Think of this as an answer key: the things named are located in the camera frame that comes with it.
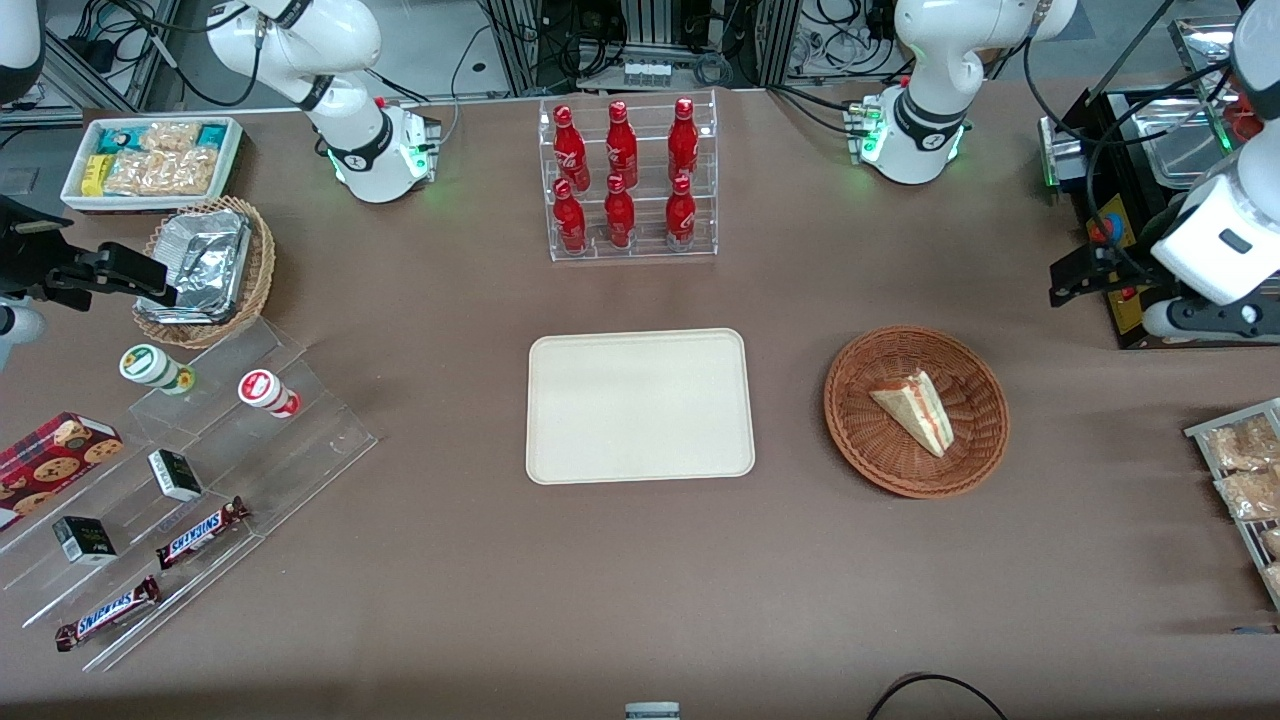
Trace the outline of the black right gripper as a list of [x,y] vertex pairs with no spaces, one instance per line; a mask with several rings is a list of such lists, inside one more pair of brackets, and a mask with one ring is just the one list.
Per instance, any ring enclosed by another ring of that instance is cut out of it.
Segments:
[[[50,270],[68,263],[69,245],[61,232],[73,224],[63,217],[35,210],[1,196],[1,295],[23,299],[41,286]],[[44,300],[87,313],[93,293],[127,293],[156,304],[175,304],[168,266],[122,243],[105,242],[79,252],[69,269],[69,286],[44,287]]]

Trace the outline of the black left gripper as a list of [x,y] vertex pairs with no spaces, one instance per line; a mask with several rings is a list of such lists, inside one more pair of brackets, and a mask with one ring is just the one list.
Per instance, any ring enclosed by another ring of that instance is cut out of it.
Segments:
[[1050,265],[1050,306],[1074,299],[1153,284],[1153,270],[1123,242],[1088,242]]

